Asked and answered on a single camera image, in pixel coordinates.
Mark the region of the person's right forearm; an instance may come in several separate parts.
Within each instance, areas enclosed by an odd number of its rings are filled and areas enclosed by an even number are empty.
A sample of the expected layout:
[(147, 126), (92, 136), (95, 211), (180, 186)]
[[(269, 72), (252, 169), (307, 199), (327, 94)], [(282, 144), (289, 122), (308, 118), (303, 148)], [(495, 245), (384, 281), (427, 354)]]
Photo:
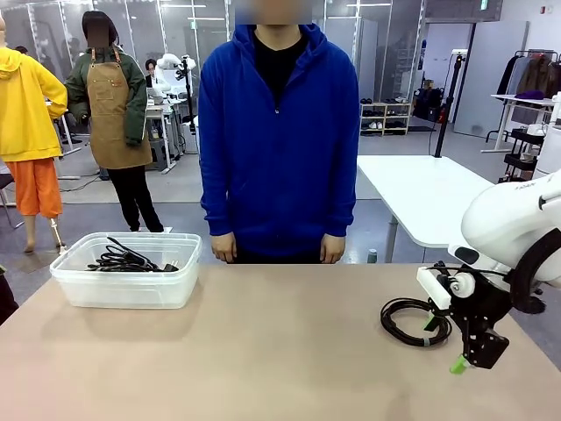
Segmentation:
[(211, 236), (231, 233), (227, 188), (221, 175), (202, 175), (201, 205), (206, 212), (205, 220)]

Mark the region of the black bags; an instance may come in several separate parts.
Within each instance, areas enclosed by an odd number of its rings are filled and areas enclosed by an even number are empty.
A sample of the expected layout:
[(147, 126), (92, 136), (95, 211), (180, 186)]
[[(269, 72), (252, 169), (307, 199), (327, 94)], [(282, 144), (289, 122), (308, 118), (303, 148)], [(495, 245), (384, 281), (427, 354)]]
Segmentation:
[(439, 123), (444, 110), (444, 89), (417, 89), (413, 97), (414, 117)]

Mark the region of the wooden shoe rack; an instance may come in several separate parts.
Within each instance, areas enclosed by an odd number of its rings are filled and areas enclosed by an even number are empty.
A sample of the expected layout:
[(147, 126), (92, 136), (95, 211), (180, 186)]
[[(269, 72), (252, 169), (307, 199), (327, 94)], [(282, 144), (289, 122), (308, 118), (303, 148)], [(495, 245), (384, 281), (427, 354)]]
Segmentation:
[(360, 101), (360, 134), (395, 135), (406, 134), (412, 115), (411, 103), (390, 102), (375, 103), (370, 99)]

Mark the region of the person's left hand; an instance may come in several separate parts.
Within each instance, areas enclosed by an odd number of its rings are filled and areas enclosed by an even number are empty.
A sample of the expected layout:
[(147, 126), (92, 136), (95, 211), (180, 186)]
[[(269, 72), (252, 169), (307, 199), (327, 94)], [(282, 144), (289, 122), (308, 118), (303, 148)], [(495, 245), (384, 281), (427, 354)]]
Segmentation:
[(324, 234), (321, 241), (320, 261), (323, 264), (335, 264), (341, 260), (345, 250), (345, 237)]

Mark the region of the black utility cart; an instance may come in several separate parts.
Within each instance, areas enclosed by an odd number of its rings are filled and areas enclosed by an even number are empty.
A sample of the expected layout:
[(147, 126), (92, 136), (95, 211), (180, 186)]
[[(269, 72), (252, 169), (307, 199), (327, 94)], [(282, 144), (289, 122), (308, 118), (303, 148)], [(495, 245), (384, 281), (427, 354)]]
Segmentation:
[(514, 143), (510, 152), (504, 156), (506, 170), (498, 183), (529, 181), (535, 173), (544, 136), (528, 134), (525, 129), (513, 129), (509, 135)]

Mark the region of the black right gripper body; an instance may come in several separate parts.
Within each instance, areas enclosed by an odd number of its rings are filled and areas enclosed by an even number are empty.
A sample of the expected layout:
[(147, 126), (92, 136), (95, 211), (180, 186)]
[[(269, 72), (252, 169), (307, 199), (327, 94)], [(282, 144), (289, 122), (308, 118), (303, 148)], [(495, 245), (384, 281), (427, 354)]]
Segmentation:
[(447, 310), (460, 329), (493, 329), (511, 309), (509, 294), (490, 282), (486, 273), (466, 265), (437, 263), (437, 279), (451, 294)]

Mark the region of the clothes rack with garments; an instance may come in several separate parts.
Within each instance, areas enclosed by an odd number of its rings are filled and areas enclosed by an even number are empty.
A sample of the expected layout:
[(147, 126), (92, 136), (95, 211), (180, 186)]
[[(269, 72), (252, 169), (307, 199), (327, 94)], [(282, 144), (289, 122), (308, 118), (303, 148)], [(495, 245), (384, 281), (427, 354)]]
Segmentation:
[(561, 91), (561, 53), (550, 50), (517, 51), (504, 69), (497, 95), (539, 89), (544, 98), (553, 98)]

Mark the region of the white desk with crossed legs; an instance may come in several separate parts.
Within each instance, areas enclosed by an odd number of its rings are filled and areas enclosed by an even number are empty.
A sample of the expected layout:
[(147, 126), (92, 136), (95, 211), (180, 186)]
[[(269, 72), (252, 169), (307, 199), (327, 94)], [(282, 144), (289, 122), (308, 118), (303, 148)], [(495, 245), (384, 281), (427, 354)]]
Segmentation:
[(501, 119), (499, 123), (499, 128), (495, 131), (490, 131), (487, 135), (496, 134), (496, 140), (494, 146), (489, 149), (482, 149), (481, 153), (508, 153), (509, 148), (505, 148), (508, 141), (508, 136), (510, 131), (508, 128), (512, 129), (514, 123), (512, 122), (512, 114), (514, 109), (521, 109), (526, 111), (531, 111), (536, 113), (536, 119), (534, 122), (526, 125), (530, 127), (531, 125), (540, 125), (540, 129), (534, 129), (534, 132), (542, 132), (545, 134), (546, 125), (555, 125), (557, 120), (561, 118), (561, 91), (553, 96), (552, 99), (528, 99), (520, 98), (515, 95), (492, 95), (492, 98), (500, 100), (502, 102), (502, 112)]

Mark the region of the black USB cable grey tie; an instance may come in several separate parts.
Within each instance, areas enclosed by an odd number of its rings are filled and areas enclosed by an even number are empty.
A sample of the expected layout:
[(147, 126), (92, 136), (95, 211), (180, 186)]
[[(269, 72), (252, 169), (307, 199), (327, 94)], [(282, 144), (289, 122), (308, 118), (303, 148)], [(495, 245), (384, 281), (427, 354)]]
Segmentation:
[(127, 246), (123, 246), (119, 241), (112, 237), (107, 237), (110, 245), (106, 246), (108, 253), (117, 260), (122, 262), (135, 264), (141, 266), (142, 268), (152, 268), (152, 262), (147, 259), (144, 255), (130, 249)]

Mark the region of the person in blue hoodie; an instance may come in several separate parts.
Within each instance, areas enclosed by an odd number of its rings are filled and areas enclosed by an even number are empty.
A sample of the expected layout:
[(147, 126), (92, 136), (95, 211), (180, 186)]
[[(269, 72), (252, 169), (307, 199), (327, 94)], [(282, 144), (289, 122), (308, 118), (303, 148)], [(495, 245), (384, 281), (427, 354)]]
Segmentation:
[(331, 180), (356, 173), (359, 82), (310, 0), (238, 0), (230, 41), (202, 66), (201, 175), (221, 175), (232, 263), (322, 263)]

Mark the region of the clear plastic storage container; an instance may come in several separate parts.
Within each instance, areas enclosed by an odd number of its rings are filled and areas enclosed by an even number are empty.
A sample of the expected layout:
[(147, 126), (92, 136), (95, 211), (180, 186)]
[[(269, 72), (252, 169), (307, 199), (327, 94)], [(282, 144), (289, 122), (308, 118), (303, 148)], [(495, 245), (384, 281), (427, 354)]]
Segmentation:
[[(107, 237), (144, 255), (153, 267), (115, 259), (106, 249)], [(196, 234), (96, 232), (54, 260), (50, 273), (76, 307), (180, 309), (195, 288), (201, 251)]]

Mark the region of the person's left forearm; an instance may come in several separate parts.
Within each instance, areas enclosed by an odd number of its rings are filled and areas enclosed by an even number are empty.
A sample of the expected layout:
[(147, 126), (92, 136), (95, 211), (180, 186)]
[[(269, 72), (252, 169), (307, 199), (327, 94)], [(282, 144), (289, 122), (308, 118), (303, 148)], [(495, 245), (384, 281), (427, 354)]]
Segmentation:
[(352, 224), (356, 204), (356, 173), (335, 175), (330, 183), (325, 233), (333, 237), (345, 237)]

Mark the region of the white table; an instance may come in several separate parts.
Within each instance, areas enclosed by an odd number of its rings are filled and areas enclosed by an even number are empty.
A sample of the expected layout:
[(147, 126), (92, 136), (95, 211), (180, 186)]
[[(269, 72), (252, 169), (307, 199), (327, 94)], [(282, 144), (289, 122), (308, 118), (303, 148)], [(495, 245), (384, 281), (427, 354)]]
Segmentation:
[(385, 262), (402, 228), (418, 246), (466, 246), (461, 221), (472, 200), (493, 186), (448, 158), (431, 155), (360, 155), (358, 167), (391, 212)]

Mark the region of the white rounded appliance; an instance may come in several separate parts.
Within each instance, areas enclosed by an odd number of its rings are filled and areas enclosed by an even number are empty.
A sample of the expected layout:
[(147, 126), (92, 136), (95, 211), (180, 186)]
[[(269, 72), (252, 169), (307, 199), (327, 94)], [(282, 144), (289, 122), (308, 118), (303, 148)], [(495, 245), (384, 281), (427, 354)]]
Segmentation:
[(559, 169), (561, 169), (561, 126), (552, 126), (544, 137), (532, 179), (545, 177)]

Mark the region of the person in brown apron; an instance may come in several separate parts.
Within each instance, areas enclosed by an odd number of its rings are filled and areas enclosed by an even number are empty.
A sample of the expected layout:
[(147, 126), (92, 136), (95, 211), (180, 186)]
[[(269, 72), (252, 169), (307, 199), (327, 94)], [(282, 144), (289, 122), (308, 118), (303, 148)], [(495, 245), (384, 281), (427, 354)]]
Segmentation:
[(77, 122), (90, 126), (93, 157), (107, 171), (130, 230), (145, 225), (149, 232), (163, 232), (146, 182), (153, 154), (146, 130), (145, 76), (118, 46), (117, 29), (104, 12), (84, 12), (82, 31), (88, 48), (65, 81), (67, 109)]

